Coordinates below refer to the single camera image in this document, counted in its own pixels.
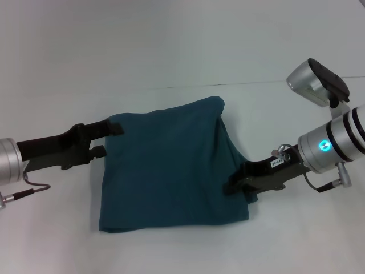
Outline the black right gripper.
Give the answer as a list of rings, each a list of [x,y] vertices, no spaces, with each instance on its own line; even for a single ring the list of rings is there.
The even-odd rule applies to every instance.
[[[281,162],[272,156],[258,162],[242,163],[224,184],[224,194],[240,194],[247,203],[254,203],[258,200],[257,194],[282,190],[288,180],[308,173],[310,169],[303,164],[298,146],[287,144],[286,147],[285,152],[290,156],[288,161]]]

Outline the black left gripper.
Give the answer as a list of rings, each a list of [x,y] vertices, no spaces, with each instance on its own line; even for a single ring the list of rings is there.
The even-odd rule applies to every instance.
[[[18,142],[17,146],[22,160],[28,162],[26,171],[53,166],[67,170],[107,156],[103,145],[90,149],[91,140],[122,134],[124,130],[119,123],[106,119],[87,125],[76,124],[63,134]]]

